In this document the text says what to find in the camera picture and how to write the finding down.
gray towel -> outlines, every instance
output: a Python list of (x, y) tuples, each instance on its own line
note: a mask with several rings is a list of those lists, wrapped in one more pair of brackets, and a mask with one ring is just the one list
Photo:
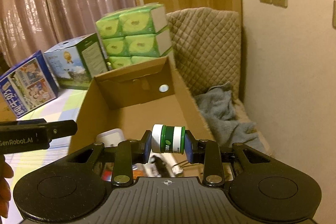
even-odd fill
[(232, 104), (231, 84), (213, 86), (205, 94), (195, 97), (199, 110), (219, 146), (231, 147), (245, 143), (265, 153), (265, 148), (255, 130), (254, 122), (239, 122)]

table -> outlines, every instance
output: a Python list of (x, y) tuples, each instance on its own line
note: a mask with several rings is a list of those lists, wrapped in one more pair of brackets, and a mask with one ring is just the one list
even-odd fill
[[(79, 108), (83, 102), (86, 90), (60, 90), (57, 99), (33, 110), (20, 120), (30, 120), (43, 118), (47, 122), (76, 120)], [(6, 162), (14, 170), (14, 177), (7, 180), (12, 196), (13, 189), (18, 180), (24, 175), (42, 167), (55, 160), (58, 160), (68, 153), (71, 137), (64, 137), (53, 140), (47, 150), (30, 151), (24, 153), (5, 155)], [(22, 217), (16, 208), (14, 200), (9, 202), (8, 218), (2, 218), (3, 224), (17, 224), (22, 221)]]

quilted cushion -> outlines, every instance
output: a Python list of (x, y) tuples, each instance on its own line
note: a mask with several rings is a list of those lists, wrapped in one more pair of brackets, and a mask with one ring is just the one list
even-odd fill
[(237, 12), (190, 8), (167, 14), (176, 68), (193, 96), (230, 81), (238, 98), (241, 28)]

wall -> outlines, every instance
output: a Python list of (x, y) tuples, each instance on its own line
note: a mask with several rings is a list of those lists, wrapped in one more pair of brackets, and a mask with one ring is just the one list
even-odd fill
[(327, 224), (336, 217), (332, 7), (333, 0), (288, 0), (287, 9), (243, 0), (246, 110), (276, 158), (318, 181), (323, 197), (315, 219)]

human hand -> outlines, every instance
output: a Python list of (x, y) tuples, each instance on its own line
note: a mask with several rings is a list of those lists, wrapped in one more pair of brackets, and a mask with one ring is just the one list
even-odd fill
[(11, 189), (5, 178), (10, 179), (13, 176), (12, 167), (5, 162), (5, 156), (0, 155), (0, 216), (4, 218), (8, 217), (9, 201), (11, 200)]

